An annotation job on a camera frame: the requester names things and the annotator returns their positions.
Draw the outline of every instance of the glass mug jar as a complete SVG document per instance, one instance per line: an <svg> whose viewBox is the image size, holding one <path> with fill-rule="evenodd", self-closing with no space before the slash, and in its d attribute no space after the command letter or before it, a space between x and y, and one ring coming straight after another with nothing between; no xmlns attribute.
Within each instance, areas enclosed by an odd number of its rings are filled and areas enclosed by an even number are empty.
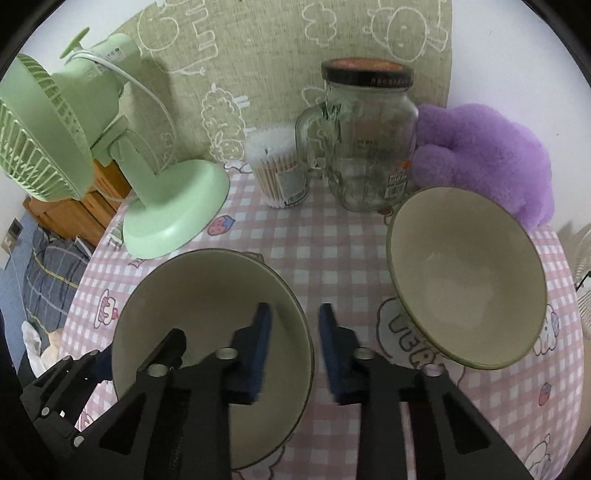
<svg viewBox="0 0 591 480"><path fill-rule="evenodd" d="M349 58L322 64L326 99L295 125L298 156L311 176L328 177L347 210L376 212L402 201L415 149L418 110L408 98L413 71L387 60ZM324 159L308 131L319 122Z"/></svg>

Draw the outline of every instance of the purple plush toy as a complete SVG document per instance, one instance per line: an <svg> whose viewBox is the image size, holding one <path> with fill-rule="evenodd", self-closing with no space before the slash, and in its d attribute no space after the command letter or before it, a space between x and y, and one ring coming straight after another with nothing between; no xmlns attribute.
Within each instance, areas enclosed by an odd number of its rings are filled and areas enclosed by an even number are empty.
<svg viewBox="0 0 591 480"><path fill-rule="evenodd" d="M554 214L550 156L526 127L485 105L419 107L412 172L421 188L459 187L494 200L527 231Z"/></svg>

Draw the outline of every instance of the pink gingham tablecloth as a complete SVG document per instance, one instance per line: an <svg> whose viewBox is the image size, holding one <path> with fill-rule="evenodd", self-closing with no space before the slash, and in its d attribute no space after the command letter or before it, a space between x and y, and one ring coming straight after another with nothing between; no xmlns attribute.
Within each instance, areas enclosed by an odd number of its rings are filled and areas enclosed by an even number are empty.
<svg viewBox="0 0 591 480"><path fill-rule="evenodd" d="M90 261L64 328L62 356L104 349L119 312L138 284L163 262L200 248L230 248L263 255L297 295L319 349L317 312L334 305L339 322L392 362L409 367L446 363L452 379L513 448L536 480L553 480L566 464L579 417L583 336L571 273L549 227L532 233L547 277L547 318L534 349L499 371L476 371L436 358L396 319L395 291L386 261L389 218L351 213L317 181L304 203L287 210L265 206L253 175L229 172L230 193L216 219L178 251L156 260L133 258L109 244L108 232ZM291 440L236 480L354 479L359 408L339 407L329 393L321 355L310 402ZM111 382L99 385L80 416L83 430L116 402ZM407 448L409 478L415 478Z"/></svg>

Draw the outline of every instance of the green fan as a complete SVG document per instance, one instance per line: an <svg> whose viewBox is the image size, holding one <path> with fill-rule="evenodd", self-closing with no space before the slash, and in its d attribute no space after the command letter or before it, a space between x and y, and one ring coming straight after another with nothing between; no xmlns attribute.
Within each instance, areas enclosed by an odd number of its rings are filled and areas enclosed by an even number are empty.
<svg viewBox="0 0 591 480"><path fill-rule="evenodd" d="M0 168L35 198L55 202L82 199L93 183L93 158L105 166L116 160L138 196L124 218L125 245L137 258L161 257L212 220L228 195L229 178L205 160L153 172L127 119L118 117L119 96L139 70L141 52L124 34L82 50L87 32L64 52L74 55L58 73L49 75L23 54L9 68L0 83ZM89 60L95 55L115 71Z"/></svg>

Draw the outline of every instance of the wooden cabinet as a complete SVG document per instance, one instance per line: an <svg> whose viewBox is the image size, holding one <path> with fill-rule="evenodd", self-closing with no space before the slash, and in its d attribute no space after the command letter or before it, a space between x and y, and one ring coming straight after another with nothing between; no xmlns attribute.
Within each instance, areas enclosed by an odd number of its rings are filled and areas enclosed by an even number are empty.
<svg viewBox="0 0 591 480"><path fill-rule="evenodd" d="M100 191L93 186L81 202L70 199L48 203L27 198L23 205L42 227L63 238L80 236L96 247L121 204L108 197L123 200L131 186L114 162L104 167L97 161L95 185Z"/></svg>

